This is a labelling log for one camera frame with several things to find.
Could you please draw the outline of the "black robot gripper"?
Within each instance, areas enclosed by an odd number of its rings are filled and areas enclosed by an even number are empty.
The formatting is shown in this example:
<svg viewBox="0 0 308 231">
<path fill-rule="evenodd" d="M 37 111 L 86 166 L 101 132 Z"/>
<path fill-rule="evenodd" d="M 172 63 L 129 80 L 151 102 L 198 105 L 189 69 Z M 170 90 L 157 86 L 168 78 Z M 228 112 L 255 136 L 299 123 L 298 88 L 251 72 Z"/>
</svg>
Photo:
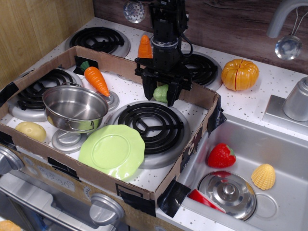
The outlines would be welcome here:
<svg viewBox="0 0 308 231">
<path fill-rule="evenodd" d="M 170 41 L 150 40 L 153 58 L 136 58 L 135 74 L 142 77 L 144 95 L 146 99 L 153 98 L 157 83 L 168 84 L 167 105 L 173 106 L 177 100 L 179 90 L 191 90 L 192 75 L 182 63 L 184 54 L 181 50 L 182 40 Z"/>
</svg>

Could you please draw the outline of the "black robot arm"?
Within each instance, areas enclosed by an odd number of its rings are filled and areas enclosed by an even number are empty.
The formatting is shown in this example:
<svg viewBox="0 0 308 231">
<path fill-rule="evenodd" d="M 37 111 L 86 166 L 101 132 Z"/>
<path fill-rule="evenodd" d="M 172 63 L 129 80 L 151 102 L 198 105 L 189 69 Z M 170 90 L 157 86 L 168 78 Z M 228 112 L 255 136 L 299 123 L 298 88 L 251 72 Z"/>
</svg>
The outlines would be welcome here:
<svg viewBox="0 0 308 231">
<path fill-rule="evenodd" d="M 188 28 L 188 16 L 183 0 L 150 0 L 149 12 L 153 27 L 151 43 L 152 58 L 136 58 L 135 74 L 141 76 L 145 97 L 154 96 L 157 83 L 168 85 L 167 104 L 172 106 L 179 98 L 181 90 L 191 90 L 192 75 L 183 64 L 184 54 L 181 43 Z"/>
</svg>

